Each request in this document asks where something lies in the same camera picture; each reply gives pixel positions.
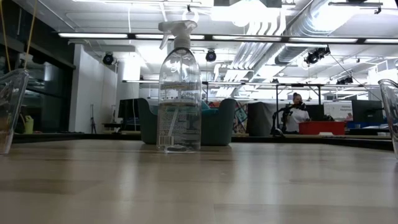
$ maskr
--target white shirt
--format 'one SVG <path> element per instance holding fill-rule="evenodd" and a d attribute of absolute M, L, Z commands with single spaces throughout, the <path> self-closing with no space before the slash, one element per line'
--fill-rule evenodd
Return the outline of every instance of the white shirt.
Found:
<path fill-rule="evenodd" d="M 310 119 L 307 111 L 300 110 L 297 108 L 290 109 L 290 112 L 293 112 L 290 117 L 288 117 L 286 122 L 286 131 L 299 131 L 299 123 L 304 122 L 307 119 Z"/>

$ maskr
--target table surface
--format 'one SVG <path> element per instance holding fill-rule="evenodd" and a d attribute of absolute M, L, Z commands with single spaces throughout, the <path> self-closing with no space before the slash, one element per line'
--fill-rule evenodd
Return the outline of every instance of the table surface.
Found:
<path fill-rule="evenodd" d="M 398 163 L 374 149 L 40 142 L 13 145 L 0 170 L 4 224 L 398 222 Z"/>

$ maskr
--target red bin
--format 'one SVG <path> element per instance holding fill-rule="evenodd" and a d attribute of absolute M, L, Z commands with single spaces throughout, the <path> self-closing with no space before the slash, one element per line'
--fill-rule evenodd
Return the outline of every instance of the red bin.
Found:
<path fill-rule="evenodd" d="M 345 134 L 345 122 L 342 121 L 307 121 L 299 123 L 298 128 L 300 130 L 300 134 Z"/>

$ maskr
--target clear plastic spray bottle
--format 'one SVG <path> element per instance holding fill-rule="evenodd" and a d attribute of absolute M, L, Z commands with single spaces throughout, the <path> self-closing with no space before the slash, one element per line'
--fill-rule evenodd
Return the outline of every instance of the clear plastic spray bottle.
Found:
<path fill-rule="evenodd" d="M 175 36 L 174 49 L 162 64 L 159 75 L 159 111 L 157 147 L 165 152 L 200 149 L 201 78 L 200 69 L 190 50 L 193 21 L 162 22 L 164 33 L 160 48 Z"/>

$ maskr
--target spray nozzle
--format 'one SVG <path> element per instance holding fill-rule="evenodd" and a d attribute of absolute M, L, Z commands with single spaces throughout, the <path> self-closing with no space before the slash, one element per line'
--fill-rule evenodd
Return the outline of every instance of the spray nozzle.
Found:
<path fill-rule="evenodd" d="M 190 48 L 190 34 L 198 25 L 193 21 L 172 21 L 159 23 L 159 30 L 164 33 L 160 49 L 163 49 L 169 37 L 174 36 L 174 48 L 186 47 Z"/>

